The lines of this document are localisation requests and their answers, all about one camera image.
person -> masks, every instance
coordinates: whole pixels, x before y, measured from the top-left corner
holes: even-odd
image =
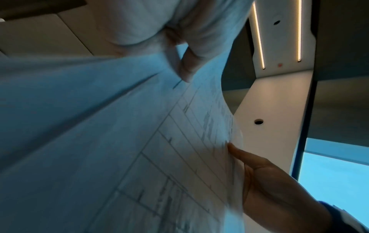
[[[243,210],[276,233],[369,233],[344,210],[318,202],[291,176],[269,160],[228,144],[245,167]]]
[[[231,48],[252,0],[87,0],[97,27],[122,56],[188,48],[179,76],[190,82],[196,71]],[[318,202],[267,159],[229,144],[245,164],[244,212],[271,232],[368,233],[344,211]]]

hole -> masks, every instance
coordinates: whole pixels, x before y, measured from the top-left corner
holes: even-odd
[[[255,121],[254,121],[254,123],[255,123],[255,125],[262,125],[263,123],[264,123],[264,120],[263,119],[256,119]]]

linear light fixture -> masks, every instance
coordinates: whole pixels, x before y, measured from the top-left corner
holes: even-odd
[[[298,52],[297,52],[297,61],[300,62],[301,61],[301,27],[302,27],[302,14],[303,14],[303,6],[302,6],[302,1],[303,0],[298,0],[299,1],[299,28],[298,28]]]
[[[258,14],[256,13],[256,4],[255,4],[255,2],[253,3],[253,8],[254,8],[255,23],[256,23],[256,32],[258,33],[259,50],[260,50],[260,56],[261,56],[261,66],[262,66],[263,69],[265,69],[263,48],[261,47],[261,38],[260,38]]]

dark blue sleeve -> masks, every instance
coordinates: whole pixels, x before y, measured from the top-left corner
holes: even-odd
[[[368,228],[349,213],[325,202],[320,202],[330,212],[332,225],[326,233],[369,233]]]

sheet of paper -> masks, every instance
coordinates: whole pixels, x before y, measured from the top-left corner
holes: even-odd
[[[243,166],[226,149],[242,146],[221,92],[228,54],[191,84],[158,56],[3,65],[1,232],[244,232]]]

